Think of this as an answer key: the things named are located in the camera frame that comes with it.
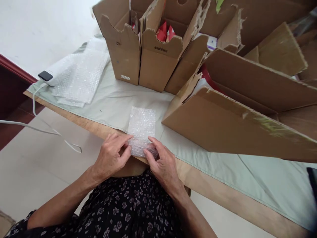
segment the red item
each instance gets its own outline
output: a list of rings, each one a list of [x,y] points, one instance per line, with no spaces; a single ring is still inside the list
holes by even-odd
[[[176,35],[175,32],[174,32],[174,29],[172,26],[169,26],[168,28],[168,32],[167,32],[167,38],[166,38],[166,42],[169,42],[173,36]]]
[[[159,27],[159,29],[156,32],[156,37],[158,40],[165,42],[166,37],[167,37],[167,32],[166,32],[167,26],[166,26],[166,21]]]
[[[217,90],[218,92],[222,93],[225,95],[224,92],[222,92],[219,87],[217,86],[217,84],[215,84],[215,82],[211,79],[209,72],[207,70],[207,67],[205,64],[203,64],[200,69],[199,69],[199,73],[202,72],[202,78],[205,78],[206,82],[209,84],[210,87],[212,87],[214,90]]]

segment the green paper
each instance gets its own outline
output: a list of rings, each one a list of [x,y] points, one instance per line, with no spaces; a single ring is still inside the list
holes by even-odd
[[[217,14],[220,12],[220,7],[222,5],[222,3],[224,2],[224,0],[217,0],[217,6],[216,6],[216,12]]]

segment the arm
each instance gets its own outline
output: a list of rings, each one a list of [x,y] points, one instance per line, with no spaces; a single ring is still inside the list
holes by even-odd
[[[27,229],[47,227],[66,222],[85,196],[104,180],[119,171],[131,156],[127,141],[133,136],[110,134],[101,146],[99,156],[75,182],[41,206],[29,218]],[[119,151],[126,149],[120,156]]]
[[[155,161],[153,155],[148,150],[144,154],[149,162],[151,171],[173,199],[177,212],[182,222],[182,227],[188,237],[211,237],[217,238],[213,229],[192,202],[183,183],[177,175],[175,156],[160,141],[153,137],[149,140],[156,147],[159,159]]]

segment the hand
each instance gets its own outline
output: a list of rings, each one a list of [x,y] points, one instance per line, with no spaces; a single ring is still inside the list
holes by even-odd
[[[116,133],[108,135],[100,148],[96,162],[88,168],[96,186],[124,167],[131,156],[131,146],[128,146],[127,142],[132,137],[119,136]],[[125,150],[120,156],[119,152],[123,146]]]
[[[153,143],[159,155],[159,159],[155,161],[151,152],[147,149],[143,150],[151,171],[168,195],[175,197],[179,192],[185,190],[183,183],[178,178],[175,155],[154,137],[148,138]]]

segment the forearm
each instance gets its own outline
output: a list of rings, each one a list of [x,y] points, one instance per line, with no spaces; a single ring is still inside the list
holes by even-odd
[[[46,227],[66,222],[85,196],[98,185],[89,173],[88,169],[75,182],[36,210],[29,218],[27,228]]]
[[[184,187],[171,194],[176,206],[183,230],[188,237],[217,238],[213,229],[188,196]]]

